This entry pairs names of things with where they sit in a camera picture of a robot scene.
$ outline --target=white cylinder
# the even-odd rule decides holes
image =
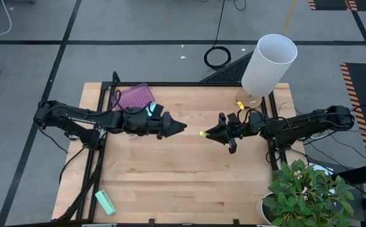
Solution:
[[[267,195],[265,195],[263,199],[271,194],[272,192],[267,193]],[[271,224],[271,222],[267,219],[263,212],[263,199],[259,200],[256,204],[256,214],[259,216],[260,219],[264,221],[264,224]]]
[[[250,95],[269,95],[297,58],[297,46],[282,35],[265,35],[257,42],[242,87]]]

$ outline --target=black mat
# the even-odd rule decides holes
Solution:
[[[341,71],[354,107],[366,104],[366,64],[342,63]],[[366,107],[356,109],[357,123],[361,131],[366,131]],[[362,132],[366,149],[366,132]]]
[[[309,0],[312,10],[355,10],[366,11],[366,0]]]
[[[247,64],[252,57],[253,51],[232,62],[227,67],[218,70],[200,82],[238,82],[242,80]]]

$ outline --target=purple object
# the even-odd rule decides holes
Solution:
[[[115,101],[119,98],[116,97],[116,94],[113,96],[112,99],[113,105],[115,104]],[[146,83],[141,83],[122,91],[120,102],[115,107],[115,109],[122,110],[127,107],[143,107],[146,106],[148,103],[154,101],[155,99],[148,85]]]

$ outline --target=plant pot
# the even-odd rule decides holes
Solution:
[[[274,193],[270,192],[267,195],[265,195],[263,199],[266,197],[274,197],[274,196],[275,196]],[[261,219],[263,219],[264,224],[271,224],[271,222],[273,221],[273,217],[272,214],[269,214],[269,208],[263,205],[263,199],[257,202],[256,213]]]

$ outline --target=yellow object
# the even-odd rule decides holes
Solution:
[[[237,102],[237,104],[241,110],[243,110],[245,108],[244,105],[242,104],[242,102]]]
[[[292,16],[292,12],[294,11],[295,5],[297,4],[297,0],[292,0],[292,5],[290,8],[290,13],[288,14],[286,20],[285,20],[285,26],[283,29],[283,32],[281,33],[282,35],[285,35],[286,33],[286,29],[288,28],[288,25],[290,24],[290,20],[291,20],[291,16]]]
[[[207,136],[207,135],[208,135],[207,132],[200,131],[200,136]]]

